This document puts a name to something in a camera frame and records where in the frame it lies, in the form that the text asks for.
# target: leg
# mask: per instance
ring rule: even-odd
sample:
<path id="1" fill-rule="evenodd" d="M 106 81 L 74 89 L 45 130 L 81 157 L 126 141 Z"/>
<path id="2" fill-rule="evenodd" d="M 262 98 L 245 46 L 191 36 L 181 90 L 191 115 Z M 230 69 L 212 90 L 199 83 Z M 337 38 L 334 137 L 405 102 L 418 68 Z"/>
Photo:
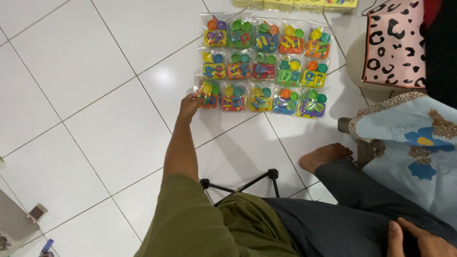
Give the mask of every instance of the leg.
<path id="1" fill-rule="evenodd" d="M 417 204 L 381 185 L 343 158 L 352 154 L 340 144 L 321 147 L 300 158 L 300 166 L 314 174 L 345 207 L 403 217 L 432 234 L 457 244 L 457 232 Z"/>

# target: foot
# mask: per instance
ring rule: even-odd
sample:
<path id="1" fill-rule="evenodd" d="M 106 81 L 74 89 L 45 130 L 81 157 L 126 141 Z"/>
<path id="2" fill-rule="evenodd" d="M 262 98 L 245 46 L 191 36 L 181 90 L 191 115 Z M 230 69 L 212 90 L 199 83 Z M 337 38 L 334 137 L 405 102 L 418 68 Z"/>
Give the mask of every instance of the foot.
<path id="1" fill-rule="evenodd" d="M 322 164 L 338 161 L 341 159 L 347 159 L 348 161 L 352 161 L 353 152 L 349 150 L 349 148 L 344 147 L 340 143 L 331 144 L 322 146 L 308 154 L 303 155 L 300 157 L 298 164 L 304 170 L 309 171 L 310 173 L 314 174 L 314 171 L 317 167 L 321 166 Z"/>

